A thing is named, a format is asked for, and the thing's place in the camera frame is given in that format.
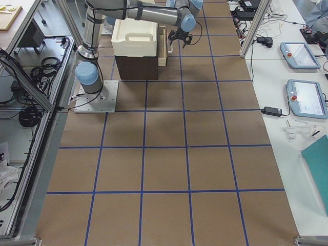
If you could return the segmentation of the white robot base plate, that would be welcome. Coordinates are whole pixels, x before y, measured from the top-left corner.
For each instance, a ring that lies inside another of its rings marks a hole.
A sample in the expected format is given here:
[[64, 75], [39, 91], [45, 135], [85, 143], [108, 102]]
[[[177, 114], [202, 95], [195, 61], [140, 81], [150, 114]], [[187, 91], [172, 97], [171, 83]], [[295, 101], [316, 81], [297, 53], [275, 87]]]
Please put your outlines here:
[[73, 108], [75, 113], [114, 113], [116, 108], [116, 99], [118, 92], [118, 80], [105, 80], [102, 91], [98, 95], [84, 92], [80, 86], [76, 104]]

